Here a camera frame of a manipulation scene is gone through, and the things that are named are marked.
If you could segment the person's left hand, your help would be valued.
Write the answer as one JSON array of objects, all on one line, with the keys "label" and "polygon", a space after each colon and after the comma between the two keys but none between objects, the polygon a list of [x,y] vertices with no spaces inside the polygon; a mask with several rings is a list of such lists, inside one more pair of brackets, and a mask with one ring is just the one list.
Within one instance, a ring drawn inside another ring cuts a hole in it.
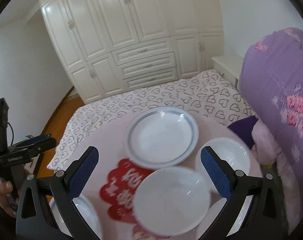
[{"label": "person's left hand", "polygon": [[7,195],[13,191],[13,185],[10,181],[0,181],[0,207],[10,216],[16,218],[16,214],[10,207]]}]

